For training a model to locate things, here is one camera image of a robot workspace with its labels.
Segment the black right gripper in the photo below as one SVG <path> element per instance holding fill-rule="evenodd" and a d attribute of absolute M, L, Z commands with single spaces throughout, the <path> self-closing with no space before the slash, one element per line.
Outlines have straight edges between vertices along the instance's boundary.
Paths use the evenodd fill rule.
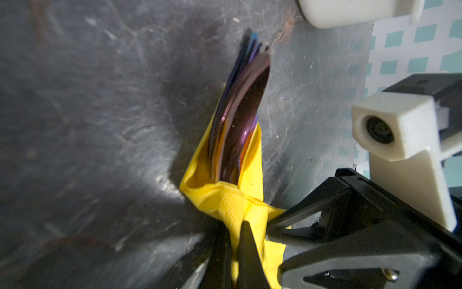
<path fill-rule="evenodd" d="M 335 176 L 267 224 L 269 241 L 318 246 L 283 262 L 282 286 L 461 288 L 460 224 L 446 230 L 352 169 Z"/>

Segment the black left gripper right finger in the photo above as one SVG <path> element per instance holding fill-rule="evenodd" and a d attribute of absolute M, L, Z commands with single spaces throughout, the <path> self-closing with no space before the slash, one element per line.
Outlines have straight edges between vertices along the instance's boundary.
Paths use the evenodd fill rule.
<path fill-rule="evenodd" d="M 243 221 L 238 246 L 238 289 L 270 289 L 257 251 L 251 225 Z"/>

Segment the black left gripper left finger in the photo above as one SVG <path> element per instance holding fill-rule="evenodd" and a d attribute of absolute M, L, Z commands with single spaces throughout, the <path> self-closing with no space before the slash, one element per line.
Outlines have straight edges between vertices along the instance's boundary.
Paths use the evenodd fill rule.
<path fill-rule="evenodd" d="M 232 258 L 230 233 L 225 224 L 221 223 L 199 289 L 232 289 Z"/>

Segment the yellow paper napkin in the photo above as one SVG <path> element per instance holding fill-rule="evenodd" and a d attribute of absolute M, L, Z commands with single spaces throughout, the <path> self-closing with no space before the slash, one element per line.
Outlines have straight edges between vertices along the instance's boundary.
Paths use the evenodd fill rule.
<path fill-rule="evenodd" d="M 263 200 L 262 130 L 258 125 L 250 138 L 243 172 L 237 185 L 224 181 L 214 183 L 209 176 L 208 140 L 210 128 L 203 137 L 184 173 L 179 190 L 202 213 L 222 221 L 231 235 L 233 282 L 239 275 L 238 245 L 241 225 L 248 221 L 256 249 L 269 286 L 279 289 L 278 268 L 283 262 L 285 244 L 266 240 L 268 221 L 284 213 Z"/>

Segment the purple spoon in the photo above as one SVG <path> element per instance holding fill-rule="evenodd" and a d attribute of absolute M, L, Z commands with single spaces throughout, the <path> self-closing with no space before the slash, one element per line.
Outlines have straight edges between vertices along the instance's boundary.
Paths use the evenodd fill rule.
<path fill-rule="evenodd" d="M 223 118 L 223 130 L 217 142 L 221 165 L 217 166 L 220 177 L 213 178 L 215 182 L 236 184 L 239 180 L 245 150 L 255 129 L 257 110 L 268 83 L 270 67 L 271 56 L 259 53 L 235 83 L 231 103 L 226 109 L 226 117 Z"/>

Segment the purple knife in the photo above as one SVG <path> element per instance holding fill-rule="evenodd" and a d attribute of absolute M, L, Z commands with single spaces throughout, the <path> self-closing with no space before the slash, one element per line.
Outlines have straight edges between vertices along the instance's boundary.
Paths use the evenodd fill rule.
<path fill-rule="evenodd" d="M 223 118 L 226 117 L 226 109 L 229 106 L 229 103 L 231 103 L 231 95 L 233 94 L 235 83 L 239 79 L 243 70 L 254 59 L 260 45 L 261 42 L 259 41 L 258 34 L 251 29 L 247 29 L 243 35 L 238 57 L 227 79 L 225 89 L 218 102 L 214 117 L 212 118 L 212 126 L 208 141 L 208 163 L 211 178 L 220 177 L 220 169 L 218 169 L 217 166 L 221 165 L 221 153 L 219 152 L 220 149 L 217 149 L 217 142 L 219 141 L 220 134 L 223 130 Z"/>

